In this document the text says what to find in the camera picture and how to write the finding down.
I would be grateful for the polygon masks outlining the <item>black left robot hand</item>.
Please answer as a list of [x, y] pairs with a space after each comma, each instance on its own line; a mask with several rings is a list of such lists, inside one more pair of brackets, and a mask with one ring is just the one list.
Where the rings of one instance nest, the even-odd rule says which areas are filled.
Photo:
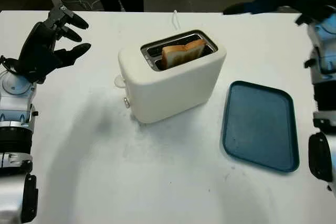
[[[43, 22], [34, 25], [29, 33], [20, 53], [20, 60], [31, 59], [35, 55], [34, 49], [41, 49], [46, 53], [45, 59], [55, 57], [58, 61], [57, 68], [72, 66], [75, 61], [83, 56], [91, 47], [89, 43], [82, 43], [82, 38], [67, 25], [80, 29], [88, 29], [89, 24], [69, 10], [65, 5], [55, 6]], [[70, 51], [65, 49], [55, 50], [56, 41], [62, 37], [80, 43]]]

